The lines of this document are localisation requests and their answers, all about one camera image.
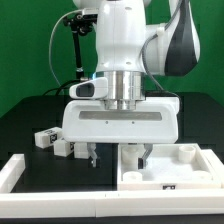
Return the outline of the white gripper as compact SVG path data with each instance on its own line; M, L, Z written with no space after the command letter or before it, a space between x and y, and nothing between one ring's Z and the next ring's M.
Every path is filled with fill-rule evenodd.
M107 110L100 100L73 100L65 108L62 132L68 142L87 142L90 164L99 167L95 143L139 145L138 168L144 169L154 143L178 139L177 97L147 97L135 110Z

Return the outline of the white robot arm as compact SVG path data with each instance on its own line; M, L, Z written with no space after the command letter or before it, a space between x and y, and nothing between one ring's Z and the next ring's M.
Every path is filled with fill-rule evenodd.
M63 137L85 143L94 166L98 143L141 144L144 165L155 143L178 139L180 100L144 91L144 78L182 76L199 61L200 43L189 0L169 0L171 19L148 25L151 0L73 0L80 16L96 23L95 77L70 87Z

